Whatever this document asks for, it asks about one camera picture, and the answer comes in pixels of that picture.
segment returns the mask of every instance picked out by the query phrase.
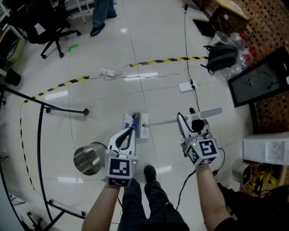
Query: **tile floor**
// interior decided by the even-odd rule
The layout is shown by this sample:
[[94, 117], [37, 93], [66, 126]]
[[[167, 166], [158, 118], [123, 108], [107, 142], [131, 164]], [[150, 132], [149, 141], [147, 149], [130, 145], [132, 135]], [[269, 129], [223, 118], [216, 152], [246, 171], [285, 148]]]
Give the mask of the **tile floor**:
[[[90, 38], [92, 18], [86, 16], [71, 20], [72, 28], [82, 32], [80, 37], [70, 36], [61, 40], [64, 58], [60, 59], [56, 47], [52, 47], [46, 60], [40, 57], [43, 46], [26, 43], [21, 59], [16, 64], [22, 76], [16, 90], [33, 96], [52, 86], [82, 76], [97, 78], [100, 68], [120, 72], [129, 63], [184, 57], [184, 12], [181, 0], [117, 0], [117, 18], [106, 21], [106, 27], [96, 37]], [[186, 15], [187, 47], [189, 56], [207, 55], [202, 47], [209, 38], [201, 36], [192, 22], [193, 18], [207, 19], [194, 8]], [[67, 52], [67, 47], [78, 44]], [[248, 106], [233, 107], [231, 94], [224, 79], [211, 76], [200, 67], [202, 61], [189, 61], [192, 78], [199, 84], [197, 94], [201, 110], [221, 107], [223, 113], [209, 119], [213, 136], [227, 154], [224, 167], [217, 180], [227, 187], [238, 189], [231, 176], [231, 164], [242, 155], [242, 138], [252, 133]], [[126, 68], [123, 76], [151, 76], [180, 73], [166, 78], [149, 79], [104, 79], [86, 80], [59, 88], [39, 99], [62, 108], [88, 108], [90, 114], [83, 117], [53, 111], [45, 114], [42, 126], [42, 174], [47, 199], [62, 204], [75, 212], [88, 211], [101, 192], [104, 172], [85, 176], [73, 164], [73, 153], [77, 148], [91, 142], [107, 144], [108, 139], [123, 126], [123, 113], [146, 111], [151, 123], [174, 119], [178, 112], [186, 114], [190, 107], [196, 107], [193, 92], [180, 93], [178, 84], [188, 80], [185, 62], [163, 63]], [[52, 98], [60, 93], [62, 97]], [[22, 154], [19, 109], [22, 99], [7, 94], [7, 104], [1, 108], [1, 155], [9, 159], [2, 163], [8, 189], [17, 198], [26, 201], [15, 207], [18, 215], [29, 225], [26, 213], [31, 211], [49, 219], [42, 198], [34, 191], [27, 176]], [[37, 125], [39, 105], [29, 102], [22, 106], [23, 142], [29, 173], [35, 189], [41, 192], [37, 168]], [[158, 125], [150, 129], [149, 138], [137, 142], [140, 162], [136, 179], [145, 185], [142, 174], [145, 164], [152, 164], [158, 171], [158, 180], [176, 206], [178, 195], [187, 175], [194, 170], [190, 160], [183, 157], [180, 142], [182, 138], [176, 123]], [[217, 169], [223, 156], [211, 164]], [[147, 217], [149, 205], [144, 194], [143, 204]], [[184, 220], [191, 230], [205, 230], [199, 205], [196, 177], [188, 181], [179, 207]], [[52, 216], [58, 214], [52, 209]], [[118, 223], [121, 207], [117, 204], [112, 222]], [[81, 229], [83, 220], [70, 215], [63, 216], [51, 230], [76, 231]]]

